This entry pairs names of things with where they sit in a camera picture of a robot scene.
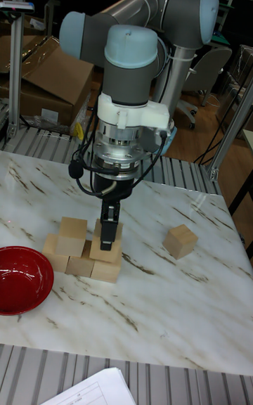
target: cardboard box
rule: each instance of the cardboard box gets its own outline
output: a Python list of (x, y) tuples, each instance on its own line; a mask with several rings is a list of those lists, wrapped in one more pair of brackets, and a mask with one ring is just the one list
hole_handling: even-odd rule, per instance
[[(56, 38), (44, 40), (22, 63), (20, 113), (70, 126), (90, 92), (92, 73), (92, 64), (63, 53)], [(8, 88), (0, 77), (1, 98), (8, 98)]]
[[(44, 24), (44, 19), (40, 18), (33, 18), (32, 15), (25, 15), (24, 19), (24, 35), (46, 35), (46, 29), (39, 30), (38, 28), (34, 28), (34, 25), (31, 25), (30, 22), (34, 22), (35, 24), (38, 23), (39, 25)], [(0, 36), (10, 35), (11, 34), (11, 24), (9, 23), (7, 18), (0, 19)]]
[[(26, 36), (23, 37), (22, 60), (31, 55), (31, 53), (46, 41), (45, 37)], [(10, 72), (11, 59), (11, 37), (0, 37), (0, 73), (8, 74)]]

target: floor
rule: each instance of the floor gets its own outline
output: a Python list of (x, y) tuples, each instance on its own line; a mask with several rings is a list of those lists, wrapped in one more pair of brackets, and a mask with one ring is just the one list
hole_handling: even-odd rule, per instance
[[(166, 155), (193, 162), (206, 150), (219, 123), (215, 116), (215, 106), (207, 104), (205, 107), (201, 107), (201, 97), (198, 96), (183, 96), (182, 99), (199, 107), (195, 129), (189, 128), (188, 118), (180, 110), (177, 110), (174, 120), (178, 131)], [(209, 102), (217, 105), (215, 98), (209, 98)], [(218, 142), (222, 136), (223, 132), (220, 131), (214, 143)], [(205, 159), (208, 160), (214, 153), (213, 150)], [(241, 185), (252, 171), (252, 167), (253, 156), (247, 144), (240, 139), (234, 140), (219, 172), (219, 186), (227, 206), (231, 204)], [(238, 231), (244, 236), (247, 247), (253, 239), (253, 202), (249, 194), (233, 215), (233, 220)]]

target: marble table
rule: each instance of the marble table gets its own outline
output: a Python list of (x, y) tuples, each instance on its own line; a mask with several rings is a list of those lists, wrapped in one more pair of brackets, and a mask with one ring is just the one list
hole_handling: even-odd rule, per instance
[[(100, 214), (66, 165), (3, 152), (0, 198), (1, 246), (42, 250), (62, 216), (91, 238)], [(56, 273), (43, 304), (0, 316), (0, 343), (253, 375), (253, 271), (223, 198), (142, 182), (120, 220), (117, 283)], [(162, 241), (180, 224), (199, 240), (176, 261)]]

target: light blue joint cap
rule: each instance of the light blue joint cap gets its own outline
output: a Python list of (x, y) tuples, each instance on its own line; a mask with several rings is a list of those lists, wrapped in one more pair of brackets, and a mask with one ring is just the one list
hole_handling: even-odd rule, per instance
[(200, 0), (200, 34), (203, 44), (212, 39), (219, 9), (219, 0)]
[(135, 25), (113, 25), (108, 32), (105, 57), (119, 68), (143, 68), (157, 57), (157, 34)]
[(85, 13), (71, 11), (60, 26), (60, 47), (67, 55), (81, 57)]

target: black cable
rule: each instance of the black cable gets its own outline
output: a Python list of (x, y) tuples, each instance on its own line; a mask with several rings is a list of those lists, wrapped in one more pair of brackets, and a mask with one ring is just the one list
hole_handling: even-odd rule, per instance
[(31, 127), (30, 124), (28, 124), (27, 120), (22, 115), (20, 115), (20, 119), (27, 126), (28, 129)]
[[(97, 125), (98, 125), (98, 123), (94, 124), (95, 131), (93, 131), (93, 138), (92, 138), (92, 143), (91, 143), (91, 162), (90, 162), (91, 167), (92, 167), (92, 162), (93, 162), (93, 146), (94, 146), (95, 137), (96, 137), (96, 127), (97, 127)], [(92, 171), (90, 171), (90, 188), (91, 188), (92, 192), (95, 193), (94, 188), (93, 188), (93, 172)]]
[(102, 193), (93, 193), (93, 192), (91, 192), (91, 191), (88, 191), (88, 189), (85, 189), (85, 188), (81, 185), (81, 181), (80, 181), (79, 179), (77, 179), (77, 185), (78, 185), (78, 187), (81, 189), (81, 191), (83, 191), (85, 194), (94, 195), (94, 196), (96, 196), (96, 197), (98, 197), (98, 198), (101, 198), (101, 197), (103, 196)]
[[(244, 126), (245, 126), (245, 124), (247, 123), (247, 121), (249, 120), (249, 118), (252, 116), (252, 113), (253, 113), (253, 108), (252, 108), (252, 110), (251, 110), (249, 116), (246, 116), (244, 122), (243, 122), (242, 125), (240, 126), (240, 128), (239, 128), (239, 130), (238, 130), (238, 132), (237, 132), (237, 134), (236, 134), (236, 138), (238, 137), (238, 134), (239, 134), (239, 133), (242, 131), (242, 129), (244, 128)], [(211, 149), (209, 149), (209, 151), (215, 149), (216, 146), (218, 146), (221, 142), (222, 142), (222, 139), (221, 139), (217, 144), (215, 144), (214, 147), (212, 147)], [(214, 157), (211, 157), (211, 158), (209, 158), (207, 161), (203, 161), (202, 164), (203, 164), (203, 165), (207, 164), (209, 161), (212, 161), (213, 158), (214, 158)]]
[(87, 146), (87, 148), (88, 148), (88, 147), (89, 147), (89, 144), (91, 143), (91, 139), (89, 139), (86, 144), (85, 144), (85, 141), (87, 140), (87, 136), (88, 136), (88, 133), (89, 133), (89, 130), (90, 130), (90, 126), (91, 126), (91, 123), (92, 123), (92, 121), (93, 121), (94, 116), (96, 116), (96, 118), (98, 119), (98, 117), (97, 117), (97, 111), (98, 111), (98, 97), (100, 96), (101, 91), (102, 91), (102, 85), (100, 86), (100, 88), (99, 88), (99, 90), (98, 90), (98, 95), (97, 95), (96, 101), (95, 101), (95, 103), (94, 103), (94, 107), (93, 107), (93, 109), (92, 109), (91, 116), (90, 116), (90, 118), (89, 118), (87, 127), (86, 127), (85, 132), (84, 132), (84, 138), (83, 138), (83, 140), (82, 140), (80, 146), (78, 147), (78, 149), (77, 149), (75, 152), (73, 152), (73, 154), (72, 154), (72, 160), (74, 159), (74, 155), (75, 155), (76, 153), (78, 153), (78, 152), (81, 153), (81, 152), (83, 151), (83, 149), (84, 149), (84, 147), (86, 146), (86, 144), (88, 144), (88, 146)]
[(92, 132), (90, 134), (89, 140), (87, 141), (86, 145), (84, 146), (83, 150), (81, 151), (82, 157), (84, 157), (85, 152), (87, 151), (87, 149), (91, 145), (91, 142), (92, 142), (92, 140), (94, 138), (94, 135), (96, 133), (97, 126), (98, 126), (98, 116), (95, 117), (94, 126), (93, 126)]
[(118, 175), (118, 167), (91, 167), (86, 164), (84, 160), (79, 161), (82, 164), (82, 167), (87, 171), (95, 172), (96, 174), (107, 174), (107, 175)]
[[(210, 149), (206, 150), (206, 154), (207, 154), (208, 152), (211, 152), (212, 150), (214, 150), (214, 149), (222, 142), (222, 140), (223, 140), (223, 138), (221, 138), (220, 141), (215, 144), (215, 146), (213, 146), (213, 147), (211, 147)], [(201, 154), (199, 157), (197, 157), (196, 160), (194, 160), (193, 162), (196, 163), (196, 162), (202, 157), (202, 155), (203, 155), (203, 154)]]
[(211, 146), (211, 145), (213, 144), (213, 142), (214, 142), (214, 139), (216, 138), (217, 134), (219, 133), (219, 130), (221, 129), (221, 126), (222, 126), (222, 124), (223, 124), (225, 118), (227, 117), (228, 113), (229, 113), (230, 110), (232, 109), (233, 104), (235, 103), (235, 101), (236, 101), (237, 97), (239, 96), (239, 94), (240, 94), (242, 88), (244, 87), (246, 81), (248, 80), (249, 74), (251, 73), (252, 69), (253, 69), (253, 65), (252, 65), (251, 68), (249, 69), (249, 72), (248, 72), (248, 74), (247, 74), (247, 76), (246, 76), (244, 82), (242, 83), (242, 85), (241, 85), (240, 88), (238, 89), (238, 92), (236, 93), (235, 97), (233, 98), (233, 100), (232, 100), (231, 104), (229, 105), (227, 111), (225, 112), (223, 118), (221, 119), (221, 121), (220, 121), (220, 123), (219, 123), (219, 126), (218, 126), (218, 128), (217, 128), (217, 130), (216, 130), (216, 132), (215, 132), (215, 134), (214, 134), (214, 136), (213, 136), (213, 138), (211, 139), (209, 145), (207, 146), (206, 151), (205, 151), (203, 154), (201, 154), (200, 157), (198, 157), (196, 160), (194, 160), (194, 161), (193, 161), (194, 163), (196, 163), (196, 161), (198, 161), (198, 160), (201, 158), (201, 160), (200, 160), (200, 162), (199, 162), (199, 165), (201, 165), (201, 164), (202, 164), (202, 161), (204, 160), (204, 158), (205, 158), (205, 156), (206, 156), (206, 154), (216, 147), (216, 146), (214, 146), (213, 148), (210, 148), (210, 146)]
[(167, 77), (166, 77), (166, 80), (165, 80), (165, 83), (164, 83), (164, 87), (163, 87), (163, 90), (162, 90), (162, 94), (161, 94), (161, 96), (160, 96), (160, 99), (159, 99), (158, 103), (161, 103), (161, 101), (162, 101), (162, 99), (163, 99), (163, 96), (164, 96), (164, 93), (165, 93), (165, 91), (166, 91), (167, 85), (168, 85), (169, 74), (170, 74), (170, 72), (171, 72), (172, 56), (174, 56), (174, 52), (175, 52), (175, 50), (173, 50), (173, 47), (171, 47), (170, 54), (169, 54), (169, 61), (168, 61), (168, 64), (169, 64), (168, 73), (167, 73)]
[(159, 156), (160, 156), (161, 153), (162, 153), (162, 149), (163, 149), (164, 146), (165, 146), (166, 139), (167, 139), (167, 133), (165, 132), (165, 135), (162, 134), (162, 135), (161, 135), (161, 138), (162, 138), (161, 146), (159, 147), (158, 152), (157, 152), (157, 154), (156, 154), (154, 160), (152, 161), (151, 165), (145, 170), (145, 172), (138, 178), (138, 180), (136, 180), (136, 182), (132, 185), (132, 188), (135, 188), (135, 186), (137, 186), (137, 185), (140, 183), (140, 181), (142, 181), (142, 180), (144, 179), (144, 177), (145, 177), (146, 175), (148, 175), (148, 172), (150, 172), (151, 169), (155, 166), (155, 163), (157, 162)]

